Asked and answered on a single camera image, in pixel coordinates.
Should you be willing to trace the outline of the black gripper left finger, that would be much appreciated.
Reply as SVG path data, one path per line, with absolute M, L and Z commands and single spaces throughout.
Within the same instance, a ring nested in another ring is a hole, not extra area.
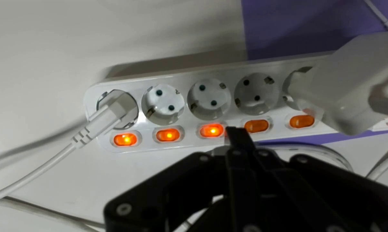
M 194 152 L 108 201 L 105 232 L 171 232 L 223 192 L 224 160 Z

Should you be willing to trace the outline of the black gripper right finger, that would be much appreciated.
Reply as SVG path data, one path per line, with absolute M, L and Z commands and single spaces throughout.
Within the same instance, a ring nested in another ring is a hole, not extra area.
M 388 232 L 388 187 L 312 156 L 287 163 L 226 130 L 228 200 L 234 232 Z

